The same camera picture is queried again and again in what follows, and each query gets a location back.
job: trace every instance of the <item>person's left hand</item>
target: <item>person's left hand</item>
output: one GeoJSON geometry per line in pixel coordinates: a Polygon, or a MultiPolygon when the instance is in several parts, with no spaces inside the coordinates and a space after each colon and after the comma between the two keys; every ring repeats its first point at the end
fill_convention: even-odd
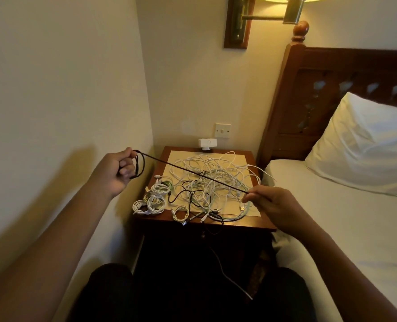
{"type": "Polygon", "coordinates": [[[133,158],[136,155],[131,147],[115,154],[106,154],[92,172],[88,183],[102,188],[112,198],[116,197],[135,175],[133,158]]]}

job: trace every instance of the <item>headboard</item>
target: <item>headboard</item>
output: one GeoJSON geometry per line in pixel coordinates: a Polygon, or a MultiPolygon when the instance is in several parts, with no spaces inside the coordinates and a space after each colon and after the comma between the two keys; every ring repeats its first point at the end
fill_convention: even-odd
{"type": "Polygon", "coordinates": [[[397,107],[397,51],[309,48],[300,22],[285,51],[258,166],[272,159],[304,160],[343,96],[352,92],[397,107]]]}

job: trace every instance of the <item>bedpost finial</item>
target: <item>bedpost finial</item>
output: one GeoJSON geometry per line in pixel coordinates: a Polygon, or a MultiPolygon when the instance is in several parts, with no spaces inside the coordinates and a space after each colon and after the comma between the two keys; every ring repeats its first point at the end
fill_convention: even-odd
{"type": "Polygon", "coordinates": [[[306,35],[309,32],[310,25],[307,21],[300,21],[294,26],[294,36],[292,37],[293,42],[303,43],[306,39],[306,35]]]}

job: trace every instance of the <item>forearm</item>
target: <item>forearm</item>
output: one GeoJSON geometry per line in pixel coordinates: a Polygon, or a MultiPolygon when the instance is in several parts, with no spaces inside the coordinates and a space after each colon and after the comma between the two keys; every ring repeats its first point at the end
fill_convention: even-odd
{"type": "Polygon", "coordinates": [[[85,184],[0,275],[0,321],[49,321],[111,197],[85,184]]]}
{"type": "Polygon", "coordinates": [[[397,309],[318,225],[300,237],[344,321],[396,321],[397,309]]]}

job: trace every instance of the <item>wall lamp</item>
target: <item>wall lamp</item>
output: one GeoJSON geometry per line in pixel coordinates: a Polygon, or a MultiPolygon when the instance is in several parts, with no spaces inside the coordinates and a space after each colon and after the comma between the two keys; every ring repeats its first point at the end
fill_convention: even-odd
{"type": "Polygon", "coordinates": [[[251,20],[282,21],[283,24],[298,24],[305,2],[319,0],[266,0],[287,3],[283,17],[254,16],[255,0],[228,0],[224,48],[246,49],[249,41],[251,20]]]}

